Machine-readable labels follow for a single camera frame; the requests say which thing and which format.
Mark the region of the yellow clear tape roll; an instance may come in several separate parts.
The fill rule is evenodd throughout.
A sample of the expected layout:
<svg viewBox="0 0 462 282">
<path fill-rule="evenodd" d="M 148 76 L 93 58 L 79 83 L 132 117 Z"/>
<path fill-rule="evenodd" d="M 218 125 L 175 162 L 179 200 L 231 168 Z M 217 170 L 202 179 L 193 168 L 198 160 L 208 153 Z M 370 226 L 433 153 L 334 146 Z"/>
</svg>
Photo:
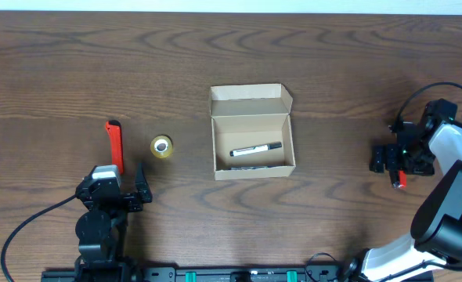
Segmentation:
<svg viewBox="0 0 462 282">
<path fill-rule="evenodd" d="M 166 158 L 173 153 L 173 144 L 168 136 L 156 136 L 150 144 L 150 150 L 156 158 Z"/>
</svg>

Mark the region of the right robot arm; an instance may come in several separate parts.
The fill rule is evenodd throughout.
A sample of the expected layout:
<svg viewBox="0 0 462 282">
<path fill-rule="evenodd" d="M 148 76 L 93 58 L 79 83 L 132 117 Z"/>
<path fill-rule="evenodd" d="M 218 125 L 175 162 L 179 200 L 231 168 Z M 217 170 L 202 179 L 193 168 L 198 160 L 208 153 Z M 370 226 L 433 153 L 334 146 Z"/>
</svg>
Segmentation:
<svg viewBox="0 0 462 282">
<path fill-rule="evenodd" d="M 457 105 L 429 102 L 418 124 L 397 119 L 395 143 L 372 149 L 369 169 L 388 172 L 395 188 L 408 175 L 442 179 L 417 210 L 410 231 L 381 248 L 361 251 L 341 273 L 347 281 L 403 281 L 434 269 L 462 271 L 462 124 Z"/>
</svg>

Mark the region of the blue capped marker pen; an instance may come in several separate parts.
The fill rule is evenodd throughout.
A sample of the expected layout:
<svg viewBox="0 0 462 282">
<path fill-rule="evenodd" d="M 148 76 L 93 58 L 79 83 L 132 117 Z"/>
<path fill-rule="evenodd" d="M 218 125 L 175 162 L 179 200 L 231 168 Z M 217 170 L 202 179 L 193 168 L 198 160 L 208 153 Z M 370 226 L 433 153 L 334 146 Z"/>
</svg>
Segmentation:
<svg viewBox="0 0 462 282">
<path fill-rule="evenodd" d="M 258 169 L 265 169 L 270 168 L 269 166 L 242 166 L 242 167 L 231 167 L 229 170 L 231 171 L 248 171 L 248 170 L 258 170 Z"/>
</svg>

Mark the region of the brown cardboard box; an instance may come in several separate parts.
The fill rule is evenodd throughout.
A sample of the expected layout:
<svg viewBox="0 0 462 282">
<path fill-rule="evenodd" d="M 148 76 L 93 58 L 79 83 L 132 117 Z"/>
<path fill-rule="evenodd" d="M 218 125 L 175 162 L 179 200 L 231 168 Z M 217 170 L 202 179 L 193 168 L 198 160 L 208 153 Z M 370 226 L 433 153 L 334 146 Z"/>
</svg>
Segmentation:
<svg viewBox="0 0 462 282">
<path fill-rule="evenodd" d="M 210 88 L 213 171 L 216 180 L 287 177 L 296 168 L 291 129 L 293 98 L 278 84 L 222 85 Z M 282 147 L 230 157 L 249 146 L 281 142 Z M 270 168 L 231 171 L 231 167 Z"/>
</svg>

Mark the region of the black white marker pen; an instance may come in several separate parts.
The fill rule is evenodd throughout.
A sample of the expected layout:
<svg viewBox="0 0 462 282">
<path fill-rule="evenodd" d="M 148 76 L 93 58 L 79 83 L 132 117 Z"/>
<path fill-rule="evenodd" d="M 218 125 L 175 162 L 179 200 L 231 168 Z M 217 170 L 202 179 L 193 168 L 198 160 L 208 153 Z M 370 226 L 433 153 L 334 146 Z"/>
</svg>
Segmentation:
<svg viewBox="0 0 462 282">
<path fill-rule="evenodd" d="M 265 152 L 268 150 L 275 150 L 281 148 L 283 145 L 281 142 L 275 142 L 275 143 L 267 143 L 267 144 L 262 144 L 262 145 L 257 145 L 257 146 L 249 146 L 241 149 L 235 149 L 231 150 L 229 152 L 230 157 L 239 157 L 239 156 L 244 156 L 248 154 L 256 154 L 256 153 L 261 153 Z"/>
</svg>

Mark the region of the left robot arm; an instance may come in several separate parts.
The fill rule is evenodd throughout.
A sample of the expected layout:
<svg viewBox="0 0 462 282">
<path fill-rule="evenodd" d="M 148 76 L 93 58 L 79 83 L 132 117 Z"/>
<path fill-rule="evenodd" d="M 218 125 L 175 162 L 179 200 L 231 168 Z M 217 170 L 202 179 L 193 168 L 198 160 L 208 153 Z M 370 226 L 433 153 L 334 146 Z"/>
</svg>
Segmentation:
<svg viewBox="0 0 462 282">
<path fill-rule="evenodd" d="M 121 192 L 121 175 L 115 164 L 95 166 L 76 188 L 76 196 L 88 211 L 78 220 L 78 250 L 88 265 L 127 262 L 124 256 L 128 215 L 143 210 L 153 200 L 139 164 L 135 192 Z"/>
</svg>

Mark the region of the red black stapler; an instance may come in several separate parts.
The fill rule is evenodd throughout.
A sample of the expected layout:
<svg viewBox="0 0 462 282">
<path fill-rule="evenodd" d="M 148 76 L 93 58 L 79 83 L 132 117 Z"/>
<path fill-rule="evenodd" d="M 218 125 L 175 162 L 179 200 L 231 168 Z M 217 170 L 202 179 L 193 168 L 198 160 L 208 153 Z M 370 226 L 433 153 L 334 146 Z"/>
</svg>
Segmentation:
<svg viewBox="0 0 462 282">
<path fill-rule="evenodd" d="M 394 189 L 404 190 L 406 188 L 406 174 L 404 171 L 389 171 L 389 176 Z"/>
</svg>

